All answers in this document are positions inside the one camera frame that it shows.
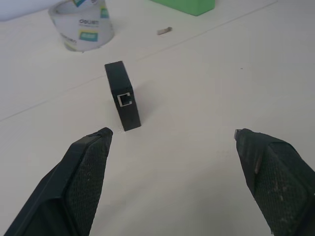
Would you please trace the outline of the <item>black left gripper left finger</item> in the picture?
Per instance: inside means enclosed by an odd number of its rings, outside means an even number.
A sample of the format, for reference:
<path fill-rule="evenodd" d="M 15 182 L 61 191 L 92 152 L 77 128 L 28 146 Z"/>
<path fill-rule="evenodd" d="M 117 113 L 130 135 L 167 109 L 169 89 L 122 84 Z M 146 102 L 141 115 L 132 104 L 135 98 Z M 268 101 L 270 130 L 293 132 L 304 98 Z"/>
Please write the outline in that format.
<path fill-rule="evenodd" d="M 72 143 L 3 236 L 89 236 L 112 136 L 105 127 Z"/>

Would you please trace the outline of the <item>white packing tape roll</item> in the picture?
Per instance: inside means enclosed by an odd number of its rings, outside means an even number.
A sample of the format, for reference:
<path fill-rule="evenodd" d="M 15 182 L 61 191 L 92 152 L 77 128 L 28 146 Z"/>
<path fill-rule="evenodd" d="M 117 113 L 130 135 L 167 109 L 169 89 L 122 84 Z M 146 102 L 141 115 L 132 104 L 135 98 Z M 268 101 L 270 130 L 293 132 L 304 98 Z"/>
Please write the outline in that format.
<path fill-rule="evenodd" d="M 105 0 L 64 0 L 50 7 L 48 14 L 70 51 L 97 49 L 114 37 Z"/>

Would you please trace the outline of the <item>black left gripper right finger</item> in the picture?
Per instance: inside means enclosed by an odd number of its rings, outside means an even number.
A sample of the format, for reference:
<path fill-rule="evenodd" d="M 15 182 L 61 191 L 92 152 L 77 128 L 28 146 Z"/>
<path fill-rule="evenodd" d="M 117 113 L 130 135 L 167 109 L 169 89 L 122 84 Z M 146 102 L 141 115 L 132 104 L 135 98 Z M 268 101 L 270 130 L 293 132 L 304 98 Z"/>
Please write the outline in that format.
<path fill-rule="evenodd" d="M 237 129 L 246 184 L 274 236 L 315 236 L 315 171 L 278 138 Z"/>

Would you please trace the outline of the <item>green plastic block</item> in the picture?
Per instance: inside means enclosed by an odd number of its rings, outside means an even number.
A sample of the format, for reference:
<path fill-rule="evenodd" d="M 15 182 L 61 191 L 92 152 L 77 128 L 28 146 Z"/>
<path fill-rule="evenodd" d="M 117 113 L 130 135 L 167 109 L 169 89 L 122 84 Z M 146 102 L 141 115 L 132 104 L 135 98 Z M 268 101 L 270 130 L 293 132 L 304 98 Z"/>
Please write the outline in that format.
<path fill-rule="evenodd" d="M 151 0 L 175 10 L 193 16 L 199 16 L 210 10 L 216 5 L 216 0 Z"/>

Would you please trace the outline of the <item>small black network box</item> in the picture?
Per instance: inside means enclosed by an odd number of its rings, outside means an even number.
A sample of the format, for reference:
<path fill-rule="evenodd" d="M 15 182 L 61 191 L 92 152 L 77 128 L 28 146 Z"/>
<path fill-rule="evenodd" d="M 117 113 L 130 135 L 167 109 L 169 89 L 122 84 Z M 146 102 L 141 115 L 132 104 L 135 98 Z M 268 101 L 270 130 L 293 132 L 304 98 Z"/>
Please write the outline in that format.
<path fill-rule="evenodd" d="M 126 68 L 122 61 L 108 63 L 105 72 L 124 131 L 141 126 L 141 121 Z"/>

